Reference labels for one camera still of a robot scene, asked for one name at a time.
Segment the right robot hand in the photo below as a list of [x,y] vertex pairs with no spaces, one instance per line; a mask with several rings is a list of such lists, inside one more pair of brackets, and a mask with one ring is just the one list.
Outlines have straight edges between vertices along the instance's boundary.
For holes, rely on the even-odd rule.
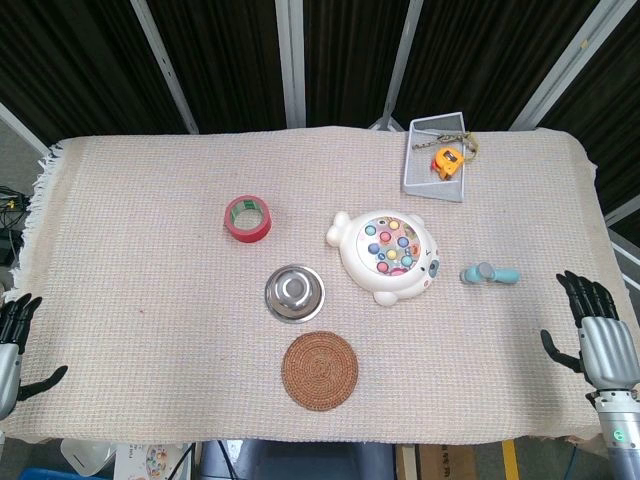
[[579,354],[561,352],[549,331],[541,330],[542,346],[552,361],[584,376],[598,391],[633,390],[639,384],[639,359],[629,327],[602,284],[566,270],[556,275],[574,318]]

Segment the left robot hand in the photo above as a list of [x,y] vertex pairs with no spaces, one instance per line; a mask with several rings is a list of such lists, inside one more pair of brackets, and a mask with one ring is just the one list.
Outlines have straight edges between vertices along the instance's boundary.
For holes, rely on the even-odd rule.
[[31,321],[42,303],[41,297],[27,293],[1,308],[1,419],[7,418],[18,402],[44,393],[66,375],[66,365],[58,367],[48,378],[23,385],[21,369],[30,333]]

